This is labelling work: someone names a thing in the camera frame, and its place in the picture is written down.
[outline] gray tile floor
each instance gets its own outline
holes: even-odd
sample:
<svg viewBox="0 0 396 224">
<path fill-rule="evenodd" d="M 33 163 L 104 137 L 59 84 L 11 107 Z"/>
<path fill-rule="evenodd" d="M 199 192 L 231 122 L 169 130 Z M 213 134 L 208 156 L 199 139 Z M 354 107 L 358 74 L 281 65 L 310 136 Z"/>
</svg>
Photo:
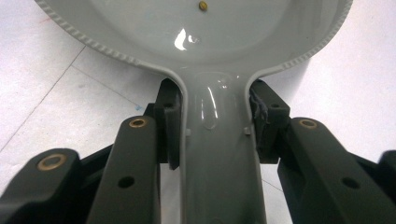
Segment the gray tile floor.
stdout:
<svg viewBox="0 0 396 224">
<path fill-rule="evenodd" d="M 309 62 L 265 80 L 292 117 L 325 123 L 351 152 L 396 148 L 396 5 L 355 1 L 334 40 Z M 141 115 L 163 77 L 85 48 L 33 0 L 0 1 L 0 193 L 34 155 L 86 157 Z M 178 171 L 163 166 L 163 223 L 179 222 Z M 262 165 L 268 223 L 291 223 L 275 165 Z"/>
</svg>

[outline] white floor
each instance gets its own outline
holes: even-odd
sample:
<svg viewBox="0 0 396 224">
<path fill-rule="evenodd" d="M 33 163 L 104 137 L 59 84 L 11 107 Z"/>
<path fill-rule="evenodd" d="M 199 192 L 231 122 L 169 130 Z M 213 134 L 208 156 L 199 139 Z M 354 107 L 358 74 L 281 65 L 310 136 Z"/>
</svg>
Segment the white floor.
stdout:
<svg viewBox="0 0 396 224">
<path fill-rule="evenodd" d="M 371 161 L 396 148 L 396 2 L 357 0 L 310 61 L 265 80 L 292 117 L 320 120 Z M 64 32 L 33 0 L 0 1 L 0 193 L 34 155 L 84 158 L 154 102 L 162 76 L 109 59 Z M 178 223 L 177 172 L 163 166 L 163 223 Z M 275 165 L 262 165 L 268 223 L 291 223 Z"/>
</svg>

